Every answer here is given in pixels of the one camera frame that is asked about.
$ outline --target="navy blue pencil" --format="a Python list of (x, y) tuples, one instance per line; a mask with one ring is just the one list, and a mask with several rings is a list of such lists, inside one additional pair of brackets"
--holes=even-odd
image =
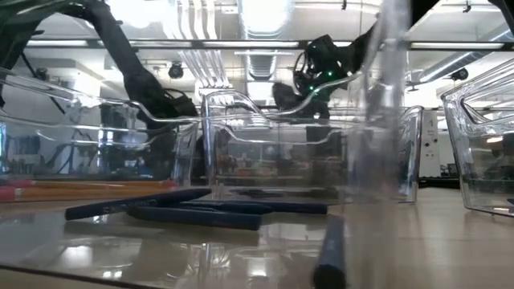
[(127, 214), (143, 221), (173, 222), (240, 230), (258, 230), (262, 223), (262, 219), (259, 215), (206, 212), (175, 208), (131, 207), (127, 210)]
[(343, 219), (337, 216), (328, 216), (323, 246), (312, 274), (314, 288), (346, 288), (344, 248)]
[(101, 203), (77, 206), (66, 210), (64, 217), (69, 220), (90, 218), (104, 214), (125, 212), (132, 206), (169, 206), (181, 201), (191, 201), (204, 197), (210, 189), (179, 189), (167, 193), (159, 193), (145, 197), (134, 197), (118, 201), (105, 201)]
[(259, 204), (224, 203), (222, 201), (184, 201), (180, 204), (173, 205), (173, 207), (178, 209), (181, 209), (183, 206), (212, 208), (223, 212), (240, 214), (262, 215), (273, 213), (273, 209), (268, 206)]
[(271, 208), (274, 212), (283, 213), (300, 213), (300, 214), (327, 214), (328, 206), (320, 203), (302, 203), (289, 201), (248, 201), (248, 200), (223, 200), (223, 201), (207, 201), (202, 202), (221, 202), (223, 204), (253, 204)]

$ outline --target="air duct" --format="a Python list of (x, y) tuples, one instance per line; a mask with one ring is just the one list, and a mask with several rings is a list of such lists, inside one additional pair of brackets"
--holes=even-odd
[[(508, 28), (507, 24), (504, 24), (495, 30), (487, 33), (484, 37), (478, 40), (479, 42), (512, 42), (514, 37), (512, 32)], [(483, 57), (490, 55), (490, 51), (477, 51), (477, 52), (459, 52), (455, 53), (446, 59), (436, 63), (434, 66), (429, 67), (423, 71), (412, 72), (409, 84), (422, 84), (429, 83), (447, 76), (459, 69), (466, 67), (467, 65), (474, 63), (475, 61), (482, 59)]]
[[(243, 37), (253, 40), (278, 39), (291, 19), (293, 0), (238, 0)], [(269, 80), (275, 74), (275, 55), (246, 56), (248, 74), (254, 80)]]

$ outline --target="table surface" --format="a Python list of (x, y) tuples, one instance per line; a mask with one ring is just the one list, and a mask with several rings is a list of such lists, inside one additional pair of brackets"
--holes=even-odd
[[(149, 287), (307, 289), (324, 236), (325, 218), (295, 215), (259, 232), (127, 226), (122, 214), (66, 223), (62, 208), (76, 204), (0, 205), (0, 263)], [(397, 218), (395, 288), (514, 287), (514, 219), (466, 210), (449, 189), (420, 189)], [(1, 288), (34, 284), (114, 288), (0, 270)]]

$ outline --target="ceiling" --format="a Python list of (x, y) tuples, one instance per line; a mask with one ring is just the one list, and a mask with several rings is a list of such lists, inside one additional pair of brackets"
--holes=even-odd
[[(263, 6), (273, 3), (271, 0), (262, 0)], [(341, 1), (306, 1), (299, 0), (292, 2), (293, 9), (291, 17), (277, 39), (315, 39), (321, 35), (329, 34), (333, 39), (353, 40), (358, 35), (366, 32), (375, 22), (376, 13), (379, 11), (380, 0), (351, 1), (348, 0), (346, 10), (341, 9)], [(166, 39), (163, 32), (163, 22), (169, 16), (159, 5), (162, 0), (138, 2), (137, 5), (124, 5), (116, 8), (116, 13), (122, 15), (125, 20), (121, 26), (129, 39)], [(215, 32), (220, 39), (243, 39), (244, 34), (239, 23), (239, 16), (236, 14), (237, 4), (232, 0), (216, 0), (215, 2)], [(499, 10), (491, 6), (487, 0), (471, 0), (472, 8), (469, 13), (463, 13), (466, 1), (441, 1), (418, 25), (410, 32), (410, 39), (416, 41), (478, 41), (489, 31), (504, 24), (504, 18)], [(190, 3), (190, 25), (194, 26), (193, 2)], [(267, 19), (267, 12), (260, 13), (263, 22)], [(126, 19), (149, 19), (145, 28), (140, 22)], [(43, 35), (36, 38), (43, 39), (97, 39), (96, 32), (84, 21), (73, 19), (61, 14), (54, 14), (44, 20), (39, 30), (44, 30)], [(226, 74), (236, 89), (245, 89), (244, 83), (247, 80), (245, 73), (245, 56), (237, 55), (241, 51), (221, 51), (223, 66)], [(277, 57), (275, 80), (285, 83), (292, 82), (291, 67), (293, 66), (300, 51), (287, 51), (285, 55)], [(409, 53), (409, 69), (422, 70), (445, 59), (454, 52), (436, 51), (412, 51)], [(77, 63), (88, 67), (103, 77), (103, 81), (117, 86), (117, 91), (123, 95), (123, 84), (120, 74), (111, 70), (105, 70), (105, 57), (107, 51), (103, 49), (73, 48), (73, 49), (49, 49), (31, 48), (26, 49), (29, 59), (74, 59)], [(147, 69), (153, 72), (162, 85), (167, 88), (178, 88), (187, 92), (194, 91), (196, 79), (185, 70), (182, 79), (170, 79), (167, 71), (171, 61), (180, 60), (177, 50), (145, 50), (140, 49), (137, 53), (139, 59)], [(513, 57), (510, 53), (494, 53), (467, 66), (470, 75), (478, 75), (484, 69), (492, 67), (494, 63), (502, 63)], [(448, 80), (439, 80), (431, 83), (434, 90), (452, 85)]]

